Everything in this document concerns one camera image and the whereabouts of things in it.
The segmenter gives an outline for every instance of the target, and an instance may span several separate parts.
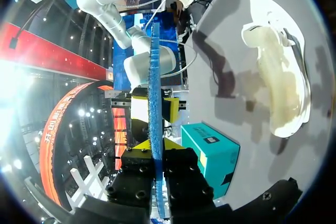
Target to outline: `blue foam block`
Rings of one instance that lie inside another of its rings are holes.
[[[164,203],[162,195],[162,101],[161,101],[161,78],[160,78],[160,48],[159,48],[160,23],[153,23],[152,43],[149,70],[149,134],[152,155],[155,165],[155,189],[156,203],[161,218],[164,218]]]

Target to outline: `robotic arm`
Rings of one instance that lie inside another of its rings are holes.
[[[124,61],[124,68],[134,89],[148,82],[149,55],[151,40],[140,27],[133,26],[126,29],[118,9],[113,4],[118,0],[77,0],[78,7],[95,17],[114,37],[114,40],[122,49],[133,47],[136,55]],[[180,0],[187,8],[193,0]],[[176,67],[176,59],[173,51],[160,46],[161,74],[171,72]]]
[[[134,89],[148,81],[151,40],[139,27],[126,29],[125,22],[113,4],[115,1],[117,0],[77,0],[77,4],[107,29],[122,49],[132,46],[137,52],[124,61],[126,74]],[[160,65],[161,74],[175,69],[176,59],[170,48],[160,46]]]

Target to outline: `ceiling light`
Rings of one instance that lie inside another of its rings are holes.
[[[4,167],[1,169],[1,171],[2,171],[3,173],[5,173],[5,172],[11,172],[11,171],[12,171],[12,166],[11,166],[11,165],[6,165],[6,166],[4,166]]]
[[[79,114],[79,116],[84,116],[85,115],[85,111],[83,109],[80,109],[78,111],[78,114]]]
[[[14,164],[14,166],[16,167],[16,168],[18,168],[19,170],[22,168],[22,163],[21,163],[21,161],[20,160],[15,160],[14,162],[13,162],[13,164]]]

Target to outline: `bright light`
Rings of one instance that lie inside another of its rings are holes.
[[[83,109],[80,109],[78,111],[78,114],[79,114],[79,116],[84,116],[85,115],[85,111]]]
[[[12,171],[12,166],[11,165],[6,165],[1,169],[1,172],[6,173],[6,172],[11,172]]]
[[[29,76],[29,77],[28,77],[28,86],[33,85],[34,80],[35,80],[34,76]]]
[[[22,168],[22,163],[21,163],[21,161],[20,160],[15,160],[14,162],[13,162],[13,164],[14,164],[14,166],[16,167],[16,168],[18,168],[19,170]]]
[[[7,138],[9,136],[9,133],[12,129],[12,121],[13,121],[13,115],[14,110],[12,108],[5,108],[0,109],[0,147],[4,146]]]

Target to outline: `white cable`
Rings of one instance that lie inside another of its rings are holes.
[[[145,25],[144,31],[146,31],[148,25],[150,24],[150,22],[152,22],[153,18],[156,16],[158,10],[161,9],[161,7],[164,5],[165,2],[166,2],[166,0],[161,1],[161,4],[158,6],[158,8],[153,13],[152,17],[148,20],[147,24]]]
[[[155,3],[156,1],[159,1],[159,0],[151,0],[151,1],[148,1],[148,2],[143,3],[143,4],[139,4],[139,5],[119,5],[117,3],[113,3],[113,5],[115,5],[116,7],[137,8],[137,7],[142,7],[142,6],[145,6],[145,5]]]
[[[161,76],[161,78],[166,78],[166,77],[176,76],[176,75],[178,75],[178,74],[184,72],[185,70],[187,70],[188,67],[191,66],[191,64],[192,64],[192,63],[196,60],[196,58],[197,58],[197,53],[196,53],[196,51],[194,50],[194,48],[192,48],[191,46],[186,45],[185,43],[178,42],[178,41],[173,41],[173,40],[167,40],[167,39],[160,39],[160,41],[164,41],[164,42],[172,42],[172,43],[177,43],[177,44],[180,44],[180,45],[183,45],[183,46],[187,46],[187,47],[191,48],[191,49],[195,52],[195,57],[194,57],[194,59],[193,59],[187,66],[185,66],[184,68],[182,68],[181,70],[179,70],[179,71],[177,71],[177,72],[175,72],[175,73],[164,74],[164,75]]]

